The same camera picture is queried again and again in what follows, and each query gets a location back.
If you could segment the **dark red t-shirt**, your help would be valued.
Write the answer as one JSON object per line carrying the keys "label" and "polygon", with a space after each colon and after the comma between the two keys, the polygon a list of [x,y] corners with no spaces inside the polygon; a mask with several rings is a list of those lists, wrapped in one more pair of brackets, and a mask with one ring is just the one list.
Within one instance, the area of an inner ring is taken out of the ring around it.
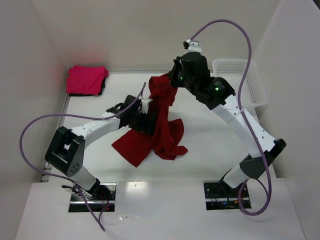
{"label": "dark red t-shirt", "polygon": [[152,76],[148,88],[152,99],[149,111],[157,114],[154,133],[148,135],[131,129],[111,145],[134,167],[138,167],[151,152],[164,160],[175,160],[188,152],[185,146],[179,145],[184,135],[182,119],[168,120],[169,108],[178,89],[170,85],[167,73]]}

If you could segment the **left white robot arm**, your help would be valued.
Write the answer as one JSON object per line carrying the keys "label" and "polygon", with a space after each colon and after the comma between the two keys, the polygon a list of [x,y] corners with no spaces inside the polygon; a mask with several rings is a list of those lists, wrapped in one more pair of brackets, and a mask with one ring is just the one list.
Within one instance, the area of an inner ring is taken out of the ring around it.
{"label": "left white robot arm", "polygon": [[59,127],[45,154],[45,160],[76,182],[90,199],[99,199],[107,194],[107,188],[83,166],[85,149],[122,127],[147,135],[153,134],[158,116],[149,110],[152,102],[151,98],[128,95],[123,103],[107,109],[97,120],[73,128]]}

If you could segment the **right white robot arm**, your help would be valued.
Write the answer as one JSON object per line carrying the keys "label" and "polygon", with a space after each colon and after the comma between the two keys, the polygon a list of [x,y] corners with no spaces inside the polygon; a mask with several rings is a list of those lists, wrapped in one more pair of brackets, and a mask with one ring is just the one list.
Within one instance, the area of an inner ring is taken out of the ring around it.
{"label": "right white robot arm", "polygon": [[258,179],[286,147],[282,139],[267,133],[253,116],[238,104],[236,92],[222,77],[213,77],[207,59],[199,52],[188,52],[174,59],[169,72],[170,85],[186,88],[196,100],[220,116],[248,150],[247,157],[220,180],[230,189],[249,179]]}

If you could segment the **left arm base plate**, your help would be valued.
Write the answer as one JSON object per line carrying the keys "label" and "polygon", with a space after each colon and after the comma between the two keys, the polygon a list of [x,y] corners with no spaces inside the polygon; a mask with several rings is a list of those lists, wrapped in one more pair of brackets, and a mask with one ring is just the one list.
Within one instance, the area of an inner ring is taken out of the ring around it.
{"label": "left arm base plate", "polygon": [[[116,190],[117,183],[101,183],[102,192],[98,193],[95,197],[92,197],[87,192],[83,191],[83,195],[94,213],[100,212],[103,208],[106,208],[106,212],[115,211]],[[74,186],[68,186],[71,189],[70,202],[68,207],[69,213],[85,213],[89,212],[84,199],[79,193],[79,190]]]}

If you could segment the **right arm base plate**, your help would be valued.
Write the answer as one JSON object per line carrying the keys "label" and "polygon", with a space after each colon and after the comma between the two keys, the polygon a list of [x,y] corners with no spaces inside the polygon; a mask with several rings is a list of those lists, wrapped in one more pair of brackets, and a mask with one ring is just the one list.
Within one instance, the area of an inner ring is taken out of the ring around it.
{"label": "right arm base plate", "polygon": [[206,210],[239,209],[238,194],[240,187],[230,188],[219,181],[203,182]]}

